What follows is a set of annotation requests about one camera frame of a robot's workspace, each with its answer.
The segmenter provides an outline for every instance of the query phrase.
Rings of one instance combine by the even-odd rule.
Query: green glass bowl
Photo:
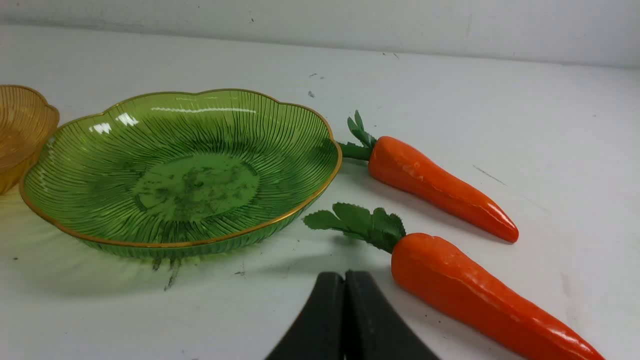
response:
[[[238,89],[163,92],[61,126],[20,193],[96,249],[184,258],[281,230],[341,163],[329,125],[304,106]]]

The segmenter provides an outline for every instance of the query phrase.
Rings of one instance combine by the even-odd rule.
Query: carrot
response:
[[[348,119],[349,129],[364,146],[341,143],[345,158],[368,160],[369,173],[378,181],[417,195],[510,243],[516,242],[518,228],[488,196],[446,172],[411,145],[390,136],[375,139],[364,130],[357,111],[355,119]]]
[[[407,235],[383,208],[337,203],[305,217],[312,229],[334,229],[391,253],[401,288],[531,360],[604,360],[569,326],[519,296],[443,238]]]

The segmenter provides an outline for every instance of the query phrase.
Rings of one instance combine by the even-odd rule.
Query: amber glass bowl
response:
[[[59,121],[58,110],[36,90],[0,85],[0,195],[38,161]]]

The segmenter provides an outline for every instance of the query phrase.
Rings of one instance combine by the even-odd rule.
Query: carrot stem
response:
[[[340,144],[340,148],[342,149],[343,158],[369,161],[371,152],[373,151],[370,147],[359,146],[354,143],[338,144]]]

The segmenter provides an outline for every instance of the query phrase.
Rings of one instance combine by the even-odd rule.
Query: carrot leaves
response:
[[[347,119],[347,126],[349,126],[349,130],[365,147],[373,149],[376,145],[376,138],[371,136],[364,129],[364,124],[362,123],[362,118],[360,117],[360,113],[356,110],[355,114],[355,122],[351,117]]]
[[[360,206],[337,202],[333,212],[317,211],[307,215],[304,223],[311,229],[338,230],[349,238],[358,238],[391,253],[394,246],[406,235],[402,221],[396,214],[387,214],[377,208],[373,214]]]
[[[363,146],[356,145],[352,142],[349,142],[346,145],[340,143],[342,154],[346,158],[369,160],[371,157],[371,151],[373,151],[373,147],[376,145],[377,140],[365,131],[364,124],[362,123],[362,118],[360,117],[358,110],[356,110],[354,118],[356,119],[355,121],[351,117],[347,119],[347,126],[349,126],[351,134],[353,134],[353,136],[355,136]]]

